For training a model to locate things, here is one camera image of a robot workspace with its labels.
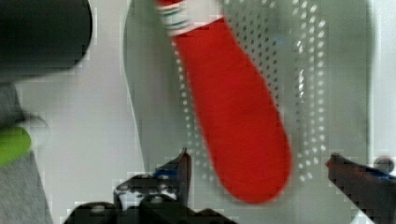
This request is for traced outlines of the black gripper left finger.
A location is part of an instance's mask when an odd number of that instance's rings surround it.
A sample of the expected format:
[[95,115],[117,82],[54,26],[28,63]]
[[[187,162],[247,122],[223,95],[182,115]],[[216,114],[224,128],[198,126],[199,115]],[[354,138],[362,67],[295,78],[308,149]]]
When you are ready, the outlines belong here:
[[186,149],[152,174],[116,186],[113,201],[84,203],[64,224],[237,224],[222,214],[188,207],[191,156]]

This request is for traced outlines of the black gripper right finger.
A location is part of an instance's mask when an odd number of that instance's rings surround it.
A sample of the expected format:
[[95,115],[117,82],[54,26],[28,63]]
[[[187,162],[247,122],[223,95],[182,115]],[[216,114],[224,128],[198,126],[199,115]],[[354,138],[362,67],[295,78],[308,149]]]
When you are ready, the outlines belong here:
[[333,153],[326,162],[328,179],[374,224],[395,224],[395,176]]

